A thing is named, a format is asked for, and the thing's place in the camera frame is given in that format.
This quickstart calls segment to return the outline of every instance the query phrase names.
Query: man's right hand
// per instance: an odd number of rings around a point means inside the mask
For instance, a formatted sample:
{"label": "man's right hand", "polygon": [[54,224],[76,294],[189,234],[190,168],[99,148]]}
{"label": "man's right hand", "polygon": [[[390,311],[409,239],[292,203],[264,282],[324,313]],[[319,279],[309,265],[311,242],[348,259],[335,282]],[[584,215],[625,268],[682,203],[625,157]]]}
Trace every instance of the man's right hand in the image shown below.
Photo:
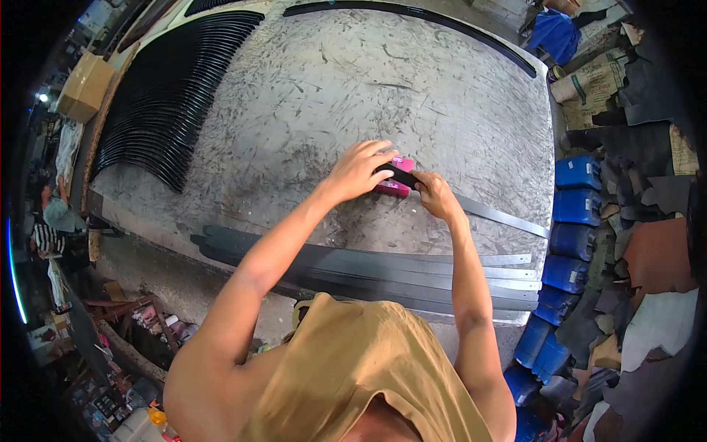
{"label": "man's right hand", "polygon": [[415,188],[420,192],[422,205],[425,209],[439,219],[449,224],[454,219],[467,219],[464,209],[459,205],[452,190],[442,177],[435,172],[410,172],[415,178],[422,181]]}

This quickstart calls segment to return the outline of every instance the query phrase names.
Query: finger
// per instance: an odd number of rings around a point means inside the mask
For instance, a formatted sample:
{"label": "finger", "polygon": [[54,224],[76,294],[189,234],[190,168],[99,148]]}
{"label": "finger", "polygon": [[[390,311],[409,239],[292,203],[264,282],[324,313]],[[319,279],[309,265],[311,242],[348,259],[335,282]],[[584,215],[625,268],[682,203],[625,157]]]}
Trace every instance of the finger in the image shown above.
{"label": "finger", "polygon": [[375,140],[368,142],[365,146],[361,147],[361,152],[367,156],[373,156],[383,149],[391,147],[393,143],[390,141]]}
{"label": "finger", "polygon": [[397,156],[397,154],[398,154],[398,151],[390,151],[390,152],[382,153],[380,155],[374,155],[366,160],[367,161],[366,164],[369,167],[375,169],[379,165],[386,164],[386,163],[392,161],[392,159],[395,156]]}
{"label": "finger", "polygon": [[360,142],[354,144],[353,147],[351,148],[351,150],[355,151],[355,152],[360,152],[360,151],[364,150],[366,148],[366,146],[370,146],[371,144],[373,144],[377,141],[378,140],[374,140],[374,139],[367,139],[364,141],[360,141]]}
{"label": "finger", "polygon": [[430,190],[422,182],[415,183],[415,189],[421,194],[428,194]]}
{"label": "finger", "polygon": [[368,184],[370,185],[370,188],[373,189],[376,184],[383,180],[387,180],[388,178],[391,178],[393,176],[393,171],[392,170],[381,170],[380,172],[374,173],[370,179],[368,180]]}
{"label": "finger", "polygon": [[414,176],[418,180],[422,181],[422,183],[426,187],[430,187],[430,182],[432,181],[432,177],[430,176],[429,172],[423,172],[421,170],[410,170],[410,173],[412,174],[412,176]]}

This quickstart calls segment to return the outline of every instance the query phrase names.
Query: person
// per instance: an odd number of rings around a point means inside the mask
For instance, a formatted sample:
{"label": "person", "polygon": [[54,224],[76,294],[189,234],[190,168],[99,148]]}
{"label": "person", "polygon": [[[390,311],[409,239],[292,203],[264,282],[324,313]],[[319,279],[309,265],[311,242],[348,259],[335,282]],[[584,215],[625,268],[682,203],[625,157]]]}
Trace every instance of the person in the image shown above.
{"label": "person", "polygon": [[469,220],[446,181],[414,171],[424,207],[446,222],[459,335],[452,365],[426,321],[389,301],[317,293],[286,343],[246,361],[260,304],[312,230],[338,203],[371,191],[396,151],[350,148],[291,213],[244,256],[203,325],[177,353],[164,406],[189,441],[494,441],[515,438],[489,287]]}
{"label": "person", "polygon": [[37,251],[43,260],[48,257],[61,257],[66,247],[63,232],[49,227],[47,224],[35,223],[30,236],[30,250]]}
{"label": "person", "polygon": [[49,227],[58,231],[86,232],[86,222],[69,207],[69,197],[64,189],[64,177],[57,177],[57,190],[52,192],[48,185],[42,188],[42,217]]}

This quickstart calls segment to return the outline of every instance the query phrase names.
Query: cardboard box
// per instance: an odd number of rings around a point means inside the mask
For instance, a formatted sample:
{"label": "cardboard box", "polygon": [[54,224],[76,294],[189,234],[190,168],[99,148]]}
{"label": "cardboard box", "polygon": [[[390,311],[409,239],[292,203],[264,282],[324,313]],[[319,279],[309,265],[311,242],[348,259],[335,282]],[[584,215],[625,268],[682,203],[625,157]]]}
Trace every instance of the cardboard box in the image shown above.
{"label": "cardboard box", "polygon": [[57,101],[57,112],[88,123],[98,112],[115,69],[98,55],[85,53],[66,80]]}

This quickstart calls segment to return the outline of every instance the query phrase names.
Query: concrete floor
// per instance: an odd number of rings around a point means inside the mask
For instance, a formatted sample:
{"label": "concrete floor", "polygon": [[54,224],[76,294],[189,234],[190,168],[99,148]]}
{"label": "concrete floor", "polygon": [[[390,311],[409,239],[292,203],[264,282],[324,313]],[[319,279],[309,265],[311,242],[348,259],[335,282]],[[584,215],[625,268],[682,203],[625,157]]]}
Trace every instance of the concrete floor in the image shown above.
{"label": "concrete floor", "polygon": [[[215,267],[189,260],[162,248],[157,248],[135,236],[101,238],[100,260],[96,270],[107,279],[114,279],[130,298],[140,290],[159,296],[165,311],[181,320],[201,324],[214,299],[230,275]],[[269,293],[260,308],[255,326],[257,342],[278,345],[292,330],[292,310],[295,300]],[[448,323],[430,322],[430,327],[451,361],[457,357],[457,330]],[[505,368],[513,360],[523,327],[496,328],[498,351]]]}

